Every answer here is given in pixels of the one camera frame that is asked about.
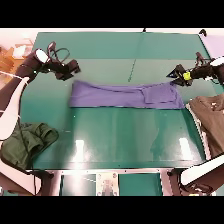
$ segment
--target folded purple cloth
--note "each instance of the folded purple cloth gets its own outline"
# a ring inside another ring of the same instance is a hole
[[[136,107],[183,109],[176,85],[168,83],[139,86],[105,86],[75,81],[70,107]]]

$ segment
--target brown cloth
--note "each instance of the brown cloth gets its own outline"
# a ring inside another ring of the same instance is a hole
[[[198,96],[189,102],[190,107],[201,121],[206,133],[211,157],[224,152],[224,93],[214,96]]]

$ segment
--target dark green cloth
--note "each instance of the dark green cloth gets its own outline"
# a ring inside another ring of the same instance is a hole
[[[25,170],[31,168],[34,157],[55,142],[59,135],[56,129],[45,123],[23,123],[21,130],[29,155],[17,124],[13,134],[3,142],[1,159]]]

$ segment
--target white wall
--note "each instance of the white wall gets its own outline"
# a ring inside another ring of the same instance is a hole
[[[147,32],[190,33],[197,34],[202,28],[147,28]],[[208,35],[224,35],[223,28],[204,28]],[[143,28],[0,28],[0,45],[9,49],[14,44],[27,43],[24,37],[35,42],[38,32],[141,32]]]

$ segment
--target purple fabric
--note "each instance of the purple fabric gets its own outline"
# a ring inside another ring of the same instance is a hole
[[[202,34],[199,36],[211,58],[224,56],[224,36],[207,35],[205,37]]]
[[[75,81],[70,107],[136,107],[182,109],[184,103],[176,85],[105,86]]]

